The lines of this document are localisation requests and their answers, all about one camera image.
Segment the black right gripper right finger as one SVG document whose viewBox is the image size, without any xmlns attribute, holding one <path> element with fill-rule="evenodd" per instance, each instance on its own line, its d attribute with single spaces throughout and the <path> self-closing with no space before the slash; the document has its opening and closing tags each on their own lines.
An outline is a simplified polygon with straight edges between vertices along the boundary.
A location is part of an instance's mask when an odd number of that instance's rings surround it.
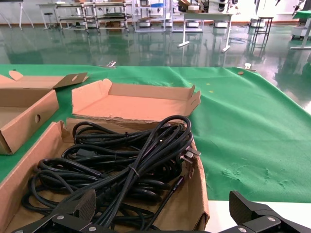
<svg viewBox="0 0 311 233">
<path fill-rule="evenodd" d="M 237 225 L 224 233 L 311 233 L 310 228 L 283 218 L 266 204 L 247 200 L 238 191 L 229 193 L 229 212 Z"/>
</svg>

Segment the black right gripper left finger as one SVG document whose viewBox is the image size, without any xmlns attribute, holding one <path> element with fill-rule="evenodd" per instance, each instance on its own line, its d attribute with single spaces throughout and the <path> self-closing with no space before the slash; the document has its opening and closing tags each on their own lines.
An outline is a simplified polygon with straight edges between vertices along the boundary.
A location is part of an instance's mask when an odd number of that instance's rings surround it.
<svg viewBox="0 0 311 233">
<path fill-rule="evenodd" d="M 113 233 L 92 223 L 96 210 L 96 194 L 92 189 L 78 200 L 59 204 L 48 216 L 14 230 L 15 233 Z"/>
</svg>

